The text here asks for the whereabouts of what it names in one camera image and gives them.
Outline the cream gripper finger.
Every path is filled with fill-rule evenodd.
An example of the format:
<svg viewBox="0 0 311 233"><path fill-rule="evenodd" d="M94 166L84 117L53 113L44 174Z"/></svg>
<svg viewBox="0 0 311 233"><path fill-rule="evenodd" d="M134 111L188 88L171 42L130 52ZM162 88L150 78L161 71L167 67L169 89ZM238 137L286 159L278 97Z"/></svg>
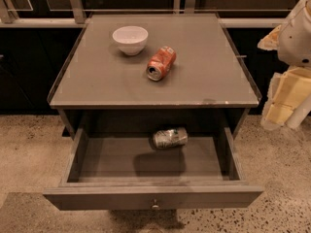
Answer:
<svg viewBox="0 0 311 233"><path fill-rule="evenodd" d="M267 101L262 110L260 124L265 130L275 130L285 125L285 122L293 114L293 110L287 106L274 105Z"/></svg>
<svg viewBox="0 0 311 233"><path fill-rule="evenodd" d="M269 34L264 36L258 43L261 50L277 50L279 45L279 33L281 26L276 26Z"/></svg>

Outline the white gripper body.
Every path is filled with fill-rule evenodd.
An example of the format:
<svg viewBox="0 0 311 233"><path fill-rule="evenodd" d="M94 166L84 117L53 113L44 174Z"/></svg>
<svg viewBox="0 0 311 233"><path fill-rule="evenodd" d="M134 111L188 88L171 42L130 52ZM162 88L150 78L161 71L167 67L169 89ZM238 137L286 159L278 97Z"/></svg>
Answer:
<svg viewBox="0 0 311 233"><path fill-rule="evenodd" d="M311 70L291 67L281 76L272 104L287 106L294 111L310 94Z"/></svg>

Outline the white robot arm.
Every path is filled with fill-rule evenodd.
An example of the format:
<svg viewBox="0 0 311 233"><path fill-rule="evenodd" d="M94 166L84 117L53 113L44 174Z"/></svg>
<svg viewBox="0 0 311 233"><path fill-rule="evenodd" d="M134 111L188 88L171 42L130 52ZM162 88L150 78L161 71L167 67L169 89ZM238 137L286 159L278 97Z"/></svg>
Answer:
<svg viewBox="0 0 311 233"><path fill-rule="evenodd" d="M298 128L311 111L311 0L299 0L258 48L276 50L289 65L283 74L273 75L260 123L266 130Z"/></svg>

